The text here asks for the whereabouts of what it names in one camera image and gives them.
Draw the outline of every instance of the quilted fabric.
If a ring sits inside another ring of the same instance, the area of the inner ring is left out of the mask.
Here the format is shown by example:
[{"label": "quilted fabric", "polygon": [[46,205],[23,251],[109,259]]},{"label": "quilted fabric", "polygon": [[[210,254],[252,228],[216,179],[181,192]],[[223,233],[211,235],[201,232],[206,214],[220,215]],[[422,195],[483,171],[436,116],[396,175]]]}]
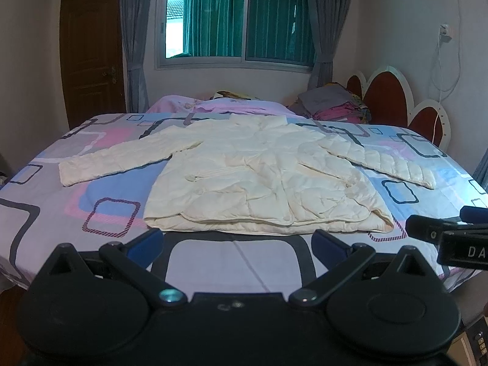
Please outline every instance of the quilted fabric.
[{"label": "quilted fabric", "polygon": [[285,117],[232,115],[75,157],[60,163],[59,172],[63,185],[71,185],[172,156],[144,212],[145,222],[163,231],[389,232],[388,208],[350,161],[362,164],[363,155],[365,165],[424,185],[433,185],[433,175],[390,156],[375,160],[354,146]]}]

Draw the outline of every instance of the wooden door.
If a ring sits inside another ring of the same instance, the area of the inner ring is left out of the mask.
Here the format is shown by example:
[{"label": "wooden door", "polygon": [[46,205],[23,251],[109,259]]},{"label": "wooden door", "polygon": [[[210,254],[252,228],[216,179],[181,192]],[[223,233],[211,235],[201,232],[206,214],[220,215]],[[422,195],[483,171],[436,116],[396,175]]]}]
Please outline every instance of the wooden door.
[{"label": "wooden door", "polygon": [[63,0],[60,58],[70,128],[126,112],[119,0]]}]

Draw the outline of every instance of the patterned bed sheet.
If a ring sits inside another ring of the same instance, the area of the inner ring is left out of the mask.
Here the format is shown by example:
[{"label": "patterned bed sheet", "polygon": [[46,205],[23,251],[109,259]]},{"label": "patterned bed sheet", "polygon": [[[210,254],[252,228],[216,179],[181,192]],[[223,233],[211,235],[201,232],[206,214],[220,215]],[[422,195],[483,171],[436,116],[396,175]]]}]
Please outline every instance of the patterned bed sheet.
[{"label": "patterned bed sheet", "polygon": [[[166,161],[65,188],[58,163],[162,130],[228,114],[106,114],[85,122],[41,152],[0,190],[0,271],[27,287],[61,242],[79,251],[96,250],[110,241],[128,242],[146,231],[142,214],[150,189]],[[448,218],[464,205],[488,207],[488,195],[444,152],[403,128],[315,122],[288,118],[310,130],[340,134],[347,140],[429,167],[437,187],[428,190],[363,169],[395,220],[388,234],[334,234],[353,244],[364,242],[378,252],[396,253],[410,244],[419,248],[447,289],[476,272],[442,267],[435,246],[410,238],[405,221],[412,214]],[[194,292],[292,291],[326,272],[311,252],[311,235],[267,237],[222,233],[166,234],[162,254],[150,271]]]}]

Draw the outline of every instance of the curtain tieback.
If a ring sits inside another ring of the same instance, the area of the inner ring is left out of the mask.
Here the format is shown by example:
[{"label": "curtain tieback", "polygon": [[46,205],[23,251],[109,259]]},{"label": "curtain tieback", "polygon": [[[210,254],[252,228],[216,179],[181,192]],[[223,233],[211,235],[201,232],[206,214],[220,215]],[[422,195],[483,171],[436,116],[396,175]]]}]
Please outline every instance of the curtain tieback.
[{"label": "curtain tieback", "polygon": [[334,55],[332,53],[321,53],[317,55],[317,63],[332,63],[334,61]]},{"label": "curtain tieback", "polygon": [[142,65],[140,63],[127,63],[127,71],[133,72],[134,70],[142,69]]}]

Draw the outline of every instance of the wooden floor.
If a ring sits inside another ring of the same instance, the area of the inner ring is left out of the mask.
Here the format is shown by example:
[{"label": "wooden floor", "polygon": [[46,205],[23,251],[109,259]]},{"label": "wooden floor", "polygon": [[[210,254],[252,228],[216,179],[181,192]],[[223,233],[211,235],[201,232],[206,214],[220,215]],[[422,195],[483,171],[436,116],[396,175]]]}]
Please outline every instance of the wooden floor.
[{"label": "wooden floor", "polygon": [[15,327],[16,308],[24,293],[15,286],[0,294],[0,366],[17,366],[25,353]]}]

